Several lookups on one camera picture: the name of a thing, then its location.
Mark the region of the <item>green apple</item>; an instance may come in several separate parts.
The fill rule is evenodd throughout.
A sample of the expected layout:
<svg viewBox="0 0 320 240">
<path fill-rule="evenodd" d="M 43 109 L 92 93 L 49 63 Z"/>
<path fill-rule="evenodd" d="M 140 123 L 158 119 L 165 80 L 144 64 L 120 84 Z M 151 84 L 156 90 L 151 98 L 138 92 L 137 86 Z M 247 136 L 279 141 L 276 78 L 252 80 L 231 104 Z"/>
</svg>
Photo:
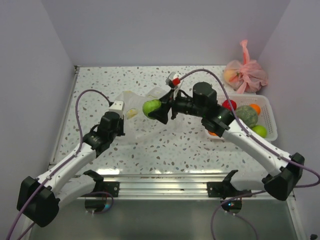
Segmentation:
<svg viewBox="0 0 320 240">
<path fill-rule="evenodd" d="M 157 110 L 158 108 L 161 107 L 161 105 L 162 105 L 162 103 L 158 99 L 146 101 L 142 106 L 143 114 L 147 118 L 152 119 L 152 117 L 149 116 L 149 113 Z"/>
<path fill-rule="evenodd" d="M 268 135 L 267 129 L 262 125 L 256 125 L 252 130 L 262 138 L 266 138 Z"/>
</svg>

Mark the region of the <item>orange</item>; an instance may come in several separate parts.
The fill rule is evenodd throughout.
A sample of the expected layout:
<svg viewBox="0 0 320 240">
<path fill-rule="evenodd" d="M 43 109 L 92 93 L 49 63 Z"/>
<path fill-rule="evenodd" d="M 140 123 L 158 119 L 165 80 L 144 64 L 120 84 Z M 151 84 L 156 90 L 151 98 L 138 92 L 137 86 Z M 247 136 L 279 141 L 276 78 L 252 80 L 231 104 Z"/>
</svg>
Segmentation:
<svg viewBox="0 0 320 240">
<path fill-rule="evenodd" d="M 214 132 L 211 132 L 211 131 L 208 131 L 208 134 L 211 135 L 211 136 L 215 136 L 215 137 L 218 137 L 217 134 L 215 134 Z"/>
<path fill-rule="evenodd" d="M 258 116 L 260 115 L 261 108 L 257 104 L 250 104 L 249 106 L 252 107 L 256 111 Z"/>
</svg>

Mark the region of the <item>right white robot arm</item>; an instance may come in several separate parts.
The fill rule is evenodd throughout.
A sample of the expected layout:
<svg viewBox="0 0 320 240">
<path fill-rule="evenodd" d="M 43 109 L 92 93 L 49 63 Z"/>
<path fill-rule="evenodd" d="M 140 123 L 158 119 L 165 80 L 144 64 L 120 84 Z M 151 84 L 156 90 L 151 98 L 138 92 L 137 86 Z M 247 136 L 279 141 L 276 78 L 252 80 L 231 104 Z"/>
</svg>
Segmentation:
<svg viewBox="0 0 320 240">
<path fill-rule="evenodd" d="M 215 133 L 237 145 L 256 160 L 265 171 L 240 173 L 232 170 L 213 189 L 220 198 L 234 197 L 251 191 L 266 191 L 277 200 L 285 201 L 302 177 L 304 157 L 285 152 L 260 137 L 227 108 L 217 101 L 217 92 L 209 83 L 198 82 L 192 88 L 192 96 L 182 96 L 182 91 L 172 88 L 159 99 L 143 104 L 146 117 L 167 124 L 177 114 L 199 117 L 209 132 Z"/>
</svg>

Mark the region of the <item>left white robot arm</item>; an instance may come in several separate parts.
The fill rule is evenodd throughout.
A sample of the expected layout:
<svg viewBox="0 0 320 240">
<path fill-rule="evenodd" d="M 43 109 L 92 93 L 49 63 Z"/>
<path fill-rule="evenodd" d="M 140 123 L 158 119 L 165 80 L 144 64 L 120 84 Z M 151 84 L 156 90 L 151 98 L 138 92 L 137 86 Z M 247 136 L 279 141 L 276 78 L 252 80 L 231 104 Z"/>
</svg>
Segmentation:
<svg viewBox="0 0 320 240">
<path fill-rule="evenodd" d="M 106 151 L 118 136 L 124 133 L 124 112 L 107 111 L 97 125 L 84 135 L 82 142 L 66 158 L 37 178 L 26 177 L 21 185 L 17 210 L 39 227 L 50 224 L 59 212 L 58 193 L 86 164 Z"/>
</svg>

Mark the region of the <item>peach in pink bag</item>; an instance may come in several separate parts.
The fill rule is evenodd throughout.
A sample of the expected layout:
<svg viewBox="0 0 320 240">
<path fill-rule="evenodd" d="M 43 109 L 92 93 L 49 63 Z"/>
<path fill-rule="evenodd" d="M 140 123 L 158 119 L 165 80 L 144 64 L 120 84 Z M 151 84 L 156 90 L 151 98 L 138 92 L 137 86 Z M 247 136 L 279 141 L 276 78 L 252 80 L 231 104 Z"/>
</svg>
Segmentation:
<svg viewBox="0 0 320 240">
<path fill-rule="evenodd" d="M 223 78 L 227 83 L 236 82 L 238 80 L 238 73 L 234 69 L 225 69 L 223 71 Z"/>
</svg>

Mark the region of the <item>pink plastic bag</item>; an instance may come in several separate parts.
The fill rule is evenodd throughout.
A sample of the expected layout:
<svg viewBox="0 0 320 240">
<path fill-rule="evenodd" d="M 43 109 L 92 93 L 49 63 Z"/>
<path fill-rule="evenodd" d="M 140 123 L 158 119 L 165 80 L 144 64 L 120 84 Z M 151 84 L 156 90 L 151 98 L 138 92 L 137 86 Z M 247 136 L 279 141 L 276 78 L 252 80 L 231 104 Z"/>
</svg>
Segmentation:
<svg viewBox="0 0 320 240">
<path fill-rule="evenodd" d="M 237 94 L 256 93 L 269 83 L 268 74 L 256 60 L 251 59 L 247 45 L 248 41 L 246 39 L 240 42 L 242 62 L 232 60 L 224 68 L 224 70 L 236 70 L 238 73 L 237 81 L 229 83 L 225 81 Z"/>
</svg>

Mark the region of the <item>orange in basket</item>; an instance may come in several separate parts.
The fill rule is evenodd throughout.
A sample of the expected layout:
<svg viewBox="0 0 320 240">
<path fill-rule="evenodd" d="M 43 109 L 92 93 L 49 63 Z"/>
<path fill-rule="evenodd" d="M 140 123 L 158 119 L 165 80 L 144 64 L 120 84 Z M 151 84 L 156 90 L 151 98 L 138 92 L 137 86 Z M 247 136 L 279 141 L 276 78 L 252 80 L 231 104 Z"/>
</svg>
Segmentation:
<svg viewBox="0 0 320 240">
<path fill-rule="evenodd" d="M 257 104 L 250 104 L 249 106 L 252 107 L 256 111 L 258 116 L 260 115 L 261 108 Z"/>
</svg>

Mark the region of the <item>green apple in basket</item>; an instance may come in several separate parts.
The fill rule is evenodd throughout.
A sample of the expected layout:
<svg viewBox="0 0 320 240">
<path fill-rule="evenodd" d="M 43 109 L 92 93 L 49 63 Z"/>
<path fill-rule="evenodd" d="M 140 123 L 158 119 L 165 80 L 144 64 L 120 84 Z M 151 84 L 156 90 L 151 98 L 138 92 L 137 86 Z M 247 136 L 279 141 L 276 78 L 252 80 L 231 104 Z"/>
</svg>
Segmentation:
<svg viewBox="0 0 320 240">
<path fill-rule="evenodd" d="M 262 138 L 266 138 L 268 135 L 267 129 L 262 125 L 256 125 L 252 130 Z"/>
</svg>

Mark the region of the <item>white plastic basket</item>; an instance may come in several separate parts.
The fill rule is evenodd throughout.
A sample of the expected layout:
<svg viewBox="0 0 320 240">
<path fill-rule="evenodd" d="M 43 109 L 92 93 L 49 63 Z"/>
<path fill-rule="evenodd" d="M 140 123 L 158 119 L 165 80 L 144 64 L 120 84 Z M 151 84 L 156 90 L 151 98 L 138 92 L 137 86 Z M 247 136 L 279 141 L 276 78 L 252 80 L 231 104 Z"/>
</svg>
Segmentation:
<svg viewBox="0 0 320 240">
<path fill-rule="evenodd" d="M 260 107 L 257 124 L 266 128 L 267 135 L 265 140 L 273 142 L 278 138 L 277 125 L 269 100 L 263 95 L 255 94 L 230 94 L 229 98 L 234 101 L 237 108 L 250 104 Z"/>
</svg>

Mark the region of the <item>left black base bracket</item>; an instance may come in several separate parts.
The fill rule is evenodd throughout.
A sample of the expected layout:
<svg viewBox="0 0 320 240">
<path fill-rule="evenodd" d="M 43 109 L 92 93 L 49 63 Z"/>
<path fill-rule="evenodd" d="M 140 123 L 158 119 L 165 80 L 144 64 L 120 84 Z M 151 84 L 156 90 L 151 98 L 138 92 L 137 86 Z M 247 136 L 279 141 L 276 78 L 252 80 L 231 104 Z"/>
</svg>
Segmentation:
<svg viewBox="0 0 320 240">
<path fill-rule="evenodd" d="M 100 183 L 96 183 L 93 191 L 87 193 L 87 196 L 103 196 L 104 193 L 109 193 L 113 198 L 117 198 L 119 196 L 120 191 L 120 183 L 118 181 L 103 181 Z"/>
</svg>

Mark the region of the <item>black base bracket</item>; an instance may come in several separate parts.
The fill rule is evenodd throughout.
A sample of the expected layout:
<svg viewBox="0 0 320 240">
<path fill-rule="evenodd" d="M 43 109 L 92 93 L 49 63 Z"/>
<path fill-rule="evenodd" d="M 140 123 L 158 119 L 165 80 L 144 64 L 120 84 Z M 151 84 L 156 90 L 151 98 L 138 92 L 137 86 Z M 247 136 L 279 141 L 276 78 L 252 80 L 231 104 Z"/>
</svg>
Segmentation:
<svg viewBox="0 0 320 240">
<path fill-rule="evenodd" d="M 109 193 L 113 198 L 117 198 L 119 196 L 120 191 L 120 183 L 118 181 L 103 181 L 100 183 L 96 183 L 93 191 L 87 193 L 87 196 L 103 196 L 104 193 Z"/>
<path fill-rule="evenodd" d="M 209 198 L 232 198 L 240 195 L 251 194 L 250 190 L 237 190 L 229 182 L 207 182 L 207 195 Z"/>
</svg>

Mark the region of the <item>aluminium mounting rail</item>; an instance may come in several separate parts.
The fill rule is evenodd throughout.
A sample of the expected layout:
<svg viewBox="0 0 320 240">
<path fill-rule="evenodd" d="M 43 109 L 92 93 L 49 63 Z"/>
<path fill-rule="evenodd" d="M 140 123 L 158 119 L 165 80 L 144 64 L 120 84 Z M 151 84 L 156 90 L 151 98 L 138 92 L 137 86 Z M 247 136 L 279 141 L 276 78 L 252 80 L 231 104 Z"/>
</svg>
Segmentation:
<svg viewBox="0 0 320 240">
<path fill-rule="evenodd" d="M 171 174 L 123 174 L 104 175 L 102 182 L 119 182 L 119 199 L 160 199 L 160 200 L 182 200 L 182 199 L 222 199 L 208 197 L 207 182 L 230 183 L 236 190 L 251 191 L 254 198 L 261 194 L 261 197 L 273 199 L 262 183 L 266 176 L 263 171 L 250 175 L 243 175 L 239 172 L 229 173 L 171 173 Z M 93 191 L 96 182 L 92 177 L 82 175 L 72 178 L 68 187 L 76 192 L 76 196 L 88 194 Z"/>
</svg>

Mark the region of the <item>right black base bracket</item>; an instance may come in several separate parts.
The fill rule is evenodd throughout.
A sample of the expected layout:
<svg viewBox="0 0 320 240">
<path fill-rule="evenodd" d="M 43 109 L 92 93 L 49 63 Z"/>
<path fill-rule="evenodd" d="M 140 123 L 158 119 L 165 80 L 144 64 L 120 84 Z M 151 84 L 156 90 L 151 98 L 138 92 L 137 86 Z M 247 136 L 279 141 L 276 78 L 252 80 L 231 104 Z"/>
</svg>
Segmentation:
<svg viewBox="0 0 320 240">
<path fill-rule="evenodd" d="M 240 195 L 251 194 L 250 190 L 237 190 L 229 182 L 207 182 L 207 195 L 209 198 L 232 198 Z"/>
</svg>

